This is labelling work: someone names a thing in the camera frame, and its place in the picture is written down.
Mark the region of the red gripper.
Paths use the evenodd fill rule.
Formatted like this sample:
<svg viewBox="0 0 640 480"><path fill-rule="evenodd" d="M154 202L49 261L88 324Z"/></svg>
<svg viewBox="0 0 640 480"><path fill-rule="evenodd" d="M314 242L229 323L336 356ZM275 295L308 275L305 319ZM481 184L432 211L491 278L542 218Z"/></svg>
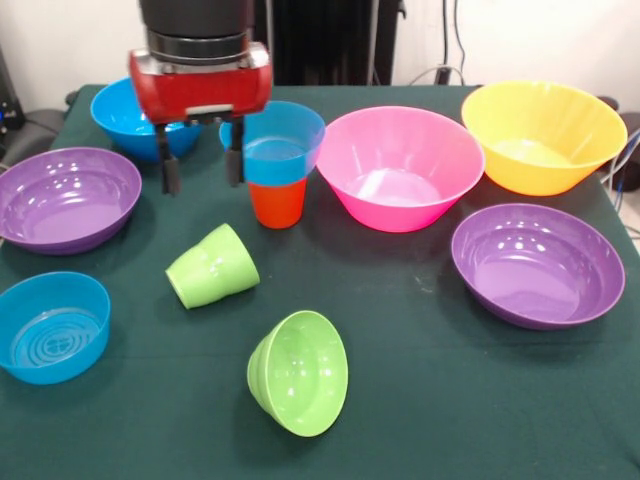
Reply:
<svg viewBox="0 0 640 480"><path fill-rule="evenodd" d="M133 50L129 74L142 111L155 124L164 194L175 196L181 189L179 161L165 124L205 115L236 117L225 151L227 180L232 187L245 181L243 115L263 110L272 90L271 59L263 44L251 42L237 61L199 66L163 62L145 49Z"/></svg>

